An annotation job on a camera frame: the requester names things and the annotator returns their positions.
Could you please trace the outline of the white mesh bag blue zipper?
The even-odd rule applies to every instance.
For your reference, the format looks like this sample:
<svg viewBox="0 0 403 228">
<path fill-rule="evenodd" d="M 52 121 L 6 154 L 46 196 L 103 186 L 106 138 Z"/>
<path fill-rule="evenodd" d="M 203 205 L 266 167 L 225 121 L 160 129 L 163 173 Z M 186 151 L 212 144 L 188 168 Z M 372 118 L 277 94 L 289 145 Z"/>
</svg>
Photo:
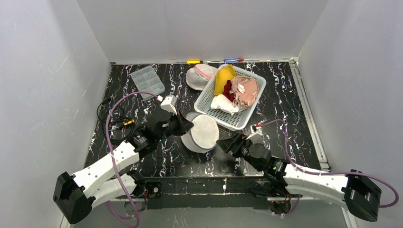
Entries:
<svg viewBox="0 0 403 228">
<path fill-rule="evenodd" d="M 186 119 L 193 127 L 181 136 L 184 146 L 195 153 L 205 154 L 213 150 L 220 135 L 216 121 L 211 116 L 199 112 L 188 113 Z"/>
</svg>

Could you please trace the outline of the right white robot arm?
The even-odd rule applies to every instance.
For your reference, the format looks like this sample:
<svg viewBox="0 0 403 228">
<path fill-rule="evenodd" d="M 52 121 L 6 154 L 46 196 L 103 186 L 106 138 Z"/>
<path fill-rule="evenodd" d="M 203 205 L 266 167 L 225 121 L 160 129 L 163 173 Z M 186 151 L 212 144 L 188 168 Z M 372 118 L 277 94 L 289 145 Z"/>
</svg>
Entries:
<svg viewBox="0 0 403 228">
<path fill-rule="evenodd" d="M 217 145 L 234 158 L 243 158 L 270 182 L 270 194 L 308 196 L 326 200 L 347 209 L 355 217 L 376 222 L 380 208 L 381 189 L 363 173 L 351 170 L 334 174 L 293 165 L 290 161 L 272 156 L 261 143 L 253 143 L 247 136 L 236 134 L 217 140 Z"/>
</svg>

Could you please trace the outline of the beige pink bra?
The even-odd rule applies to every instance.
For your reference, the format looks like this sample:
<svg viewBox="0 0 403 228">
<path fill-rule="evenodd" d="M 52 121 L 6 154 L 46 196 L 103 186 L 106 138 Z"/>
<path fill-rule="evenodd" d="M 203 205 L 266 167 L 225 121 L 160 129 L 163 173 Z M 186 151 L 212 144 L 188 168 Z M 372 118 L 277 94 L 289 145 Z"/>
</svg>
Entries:
<svg viewBox="0 0 403 228">
<path fill-rule="evenodd" d="M 231 80 L 230 93 L 234 95 L 234 107 L 250 107 L 257 99 L 259 86 L 255 79 L 248 76 L 236 76 Z"/>
</svg>

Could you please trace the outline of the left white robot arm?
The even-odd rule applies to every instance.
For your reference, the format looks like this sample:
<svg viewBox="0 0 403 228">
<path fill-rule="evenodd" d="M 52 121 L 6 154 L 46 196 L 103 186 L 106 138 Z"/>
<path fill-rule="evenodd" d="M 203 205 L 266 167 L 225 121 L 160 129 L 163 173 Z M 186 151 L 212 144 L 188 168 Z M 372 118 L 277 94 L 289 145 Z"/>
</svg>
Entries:
<svg viewBox="0 0 403 228">
<path fill-rule="evenodd" d="M 119 172 L 153 153 L 158 144 L 168 137 L 182 136 L 194 124 L 180 111 L 171 114 L 164 111 L 161 119 L 139 126 L 128 140 L 123 141 L 112 153 L 92 165 L 73 174 L 64 172 L 56 181 L 53 201 L 70 224 L 76 224 L 91 210 L 116 197 L 158 198 L 160 184 L 147 183 L 137 171 Z"/>
</svg>

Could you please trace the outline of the red bra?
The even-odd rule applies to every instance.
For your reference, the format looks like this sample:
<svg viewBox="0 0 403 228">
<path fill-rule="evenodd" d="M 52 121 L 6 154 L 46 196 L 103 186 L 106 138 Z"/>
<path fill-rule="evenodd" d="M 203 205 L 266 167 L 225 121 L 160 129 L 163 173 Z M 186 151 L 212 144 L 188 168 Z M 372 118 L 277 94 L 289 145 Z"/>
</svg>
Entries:
<svg viewBox="0 0 403 228">
<path fill-rule="evenodd" d="M 232 83 L 231 80 L 228 80 L 226 85 L 224 86 L 224 90 L 222 93 L 228 100 L 233 102 L 235 100 L 235 95 L 232 92 Z"/>
</svg>

